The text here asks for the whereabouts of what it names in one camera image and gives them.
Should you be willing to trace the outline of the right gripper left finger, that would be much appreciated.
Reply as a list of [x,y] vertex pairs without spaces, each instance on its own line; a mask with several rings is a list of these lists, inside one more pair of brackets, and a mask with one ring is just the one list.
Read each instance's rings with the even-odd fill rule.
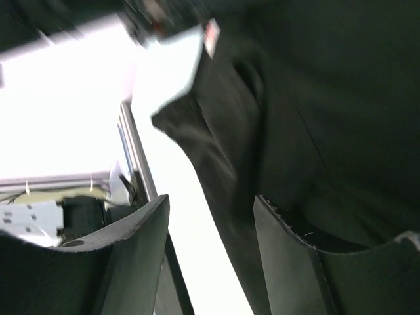
[[151,314],[169,198],[62,247],[1,234],[2,314]]

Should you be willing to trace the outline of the black t shirt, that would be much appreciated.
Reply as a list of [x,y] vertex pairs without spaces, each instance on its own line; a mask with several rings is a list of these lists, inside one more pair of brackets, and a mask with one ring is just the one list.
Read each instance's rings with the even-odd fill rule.
[[273,314],[257,196],[364,249],[419,234],[419,2],[193,2],[194,82],[152,123],[191,161],[252,311]]

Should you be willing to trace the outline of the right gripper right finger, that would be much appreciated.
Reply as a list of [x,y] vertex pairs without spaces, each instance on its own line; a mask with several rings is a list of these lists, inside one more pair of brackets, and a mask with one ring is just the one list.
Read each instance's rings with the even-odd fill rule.
[[273,314],[418,314],[419,234],[364,249],[285,217],[262,196],[255,224]]

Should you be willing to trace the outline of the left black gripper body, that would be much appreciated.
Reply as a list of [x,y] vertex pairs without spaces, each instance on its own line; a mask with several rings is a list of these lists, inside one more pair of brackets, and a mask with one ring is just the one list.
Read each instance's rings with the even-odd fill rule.
[[165,40],[203,24],[193,1],[127,0],[123,4],[127,31],[139,43],[152,37]]

